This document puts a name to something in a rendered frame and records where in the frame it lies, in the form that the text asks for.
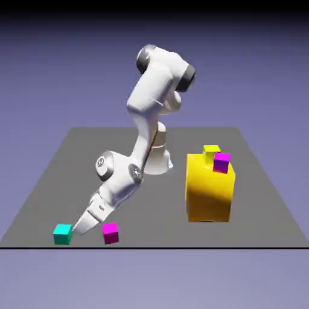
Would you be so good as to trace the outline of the small yellow cube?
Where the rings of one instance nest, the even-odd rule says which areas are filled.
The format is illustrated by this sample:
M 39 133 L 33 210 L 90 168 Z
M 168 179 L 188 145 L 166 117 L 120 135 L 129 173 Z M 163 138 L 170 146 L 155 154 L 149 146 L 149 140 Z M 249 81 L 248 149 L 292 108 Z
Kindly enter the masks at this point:
M 212 165 L 214 163 L 214 156 L 220 153 L 221 149 L 218 145 L 204 145 L 203 146 L 203 161 L 205 165 Z

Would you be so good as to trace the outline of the small teal cube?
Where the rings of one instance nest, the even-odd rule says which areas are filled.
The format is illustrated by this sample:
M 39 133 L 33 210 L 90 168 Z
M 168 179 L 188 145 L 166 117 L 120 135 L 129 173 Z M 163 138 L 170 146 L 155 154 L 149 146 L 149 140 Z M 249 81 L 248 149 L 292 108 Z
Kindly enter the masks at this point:
M 58 224 L 53 232 L 54 244 L 69 245 L 72 239 L 72 225 Z

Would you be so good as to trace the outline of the large yellow box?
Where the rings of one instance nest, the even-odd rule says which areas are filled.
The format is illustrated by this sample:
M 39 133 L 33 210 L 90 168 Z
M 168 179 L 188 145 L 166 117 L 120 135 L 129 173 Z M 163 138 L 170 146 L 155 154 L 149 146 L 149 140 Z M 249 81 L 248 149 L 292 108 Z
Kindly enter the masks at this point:
M 186 156 L 185 204 L 189 222 L 228 222 L 234 196 L 235 171 L 213 172 L 202 154 Z

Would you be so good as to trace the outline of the small magenta cube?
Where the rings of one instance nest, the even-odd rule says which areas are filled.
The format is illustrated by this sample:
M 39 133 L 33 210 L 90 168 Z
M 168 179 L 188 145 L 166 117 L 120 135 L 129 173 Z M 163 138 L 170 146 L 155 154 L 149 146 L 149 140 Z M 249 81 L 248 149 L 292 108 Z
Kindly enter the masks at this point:
M 105 244 L 119 242 L 119 230 L 116 222 L 102 225 L 103 238 Z
M 227 174 L 231 155 L 218 152 L 214 155 L 213 172 Z

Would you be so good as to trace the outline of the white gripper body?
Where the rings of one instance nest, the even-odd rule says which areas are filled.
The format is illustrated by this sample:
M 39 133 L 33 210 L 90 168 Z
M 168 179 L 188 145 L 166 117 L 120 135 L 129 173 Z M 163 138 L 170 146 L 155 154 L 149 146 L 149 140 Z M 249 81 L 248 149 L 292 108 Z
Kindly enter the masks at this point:
M 74 235 L 84 235 L 100 223 L 102 223 L 100 218 L 91 209 L 87 208 L 72 228 L 72 233 Z

